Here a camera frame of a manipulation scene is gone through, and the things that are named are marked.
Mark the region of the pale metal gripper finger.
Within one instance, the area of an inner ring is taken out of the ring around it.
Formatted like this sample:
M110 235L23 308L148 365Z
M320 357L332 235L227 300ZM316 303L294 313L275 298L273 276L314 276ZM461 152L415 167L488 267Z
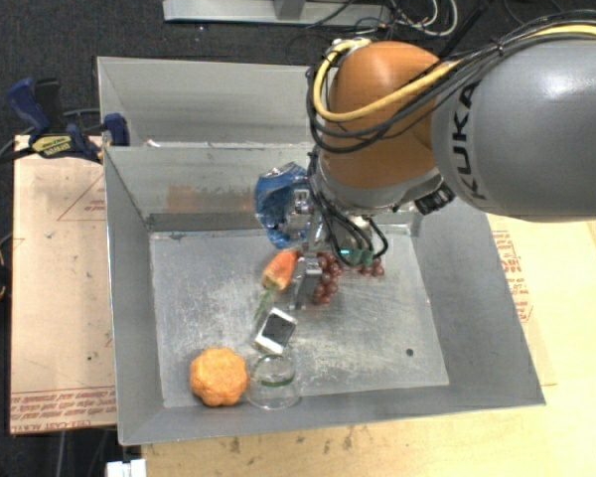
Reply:
M299 257L292 273L289 309L299 310L306 302L307 263L305 257Z
M304 286L307 291L314 291L322 276L322 267L318 257L305 258Z

